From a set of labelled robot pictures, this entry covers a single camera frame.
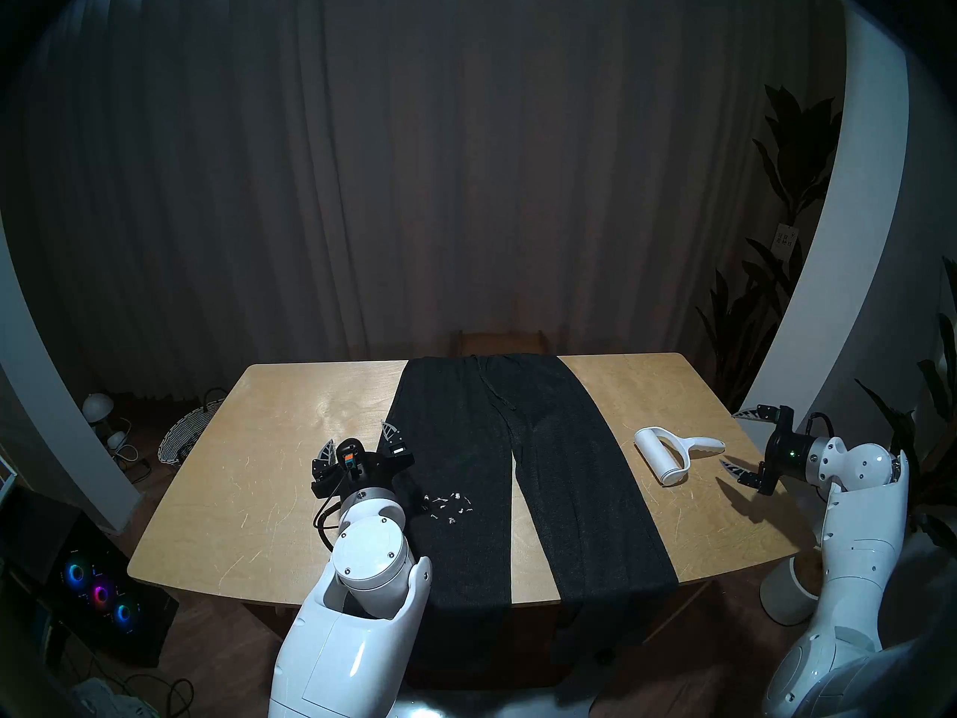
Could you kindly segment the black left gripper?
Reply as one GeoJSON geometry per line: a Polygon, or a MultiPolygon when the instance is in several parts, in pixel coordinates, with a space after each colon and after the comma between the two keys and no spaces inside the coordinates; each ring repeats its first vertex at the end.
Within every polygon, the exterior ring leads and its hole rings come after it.
{"type": "Polygon", "coordinates": [[[336,443],[330,439],[312,460],[311,489],[317,499],[339,497],[342,504],[350,497],[369,495],[371,490],[393,491],[393,477],[414,463],[414,456],[401,432],[384,421],[379,455],[336,455],[336,443]]]}

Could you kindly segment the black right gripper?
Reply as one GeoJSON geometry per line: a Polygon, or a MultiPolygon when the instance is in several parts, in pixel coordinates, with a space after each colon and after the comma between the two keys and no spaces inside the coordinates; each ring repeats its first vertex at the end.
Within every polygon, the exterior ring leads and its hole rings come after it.
{"type": "Polygon", "coordinates": [[[771,496],[782,476],[807,481],[807,464],[813,437],[793,431],[794,412],[788,406],[757,405],[732,414],[737,420],[748,420],[775,425],[764,450],[764,461],[753,468],[745,468],[722,458],[721,467],[738,484],[771,496]]]}

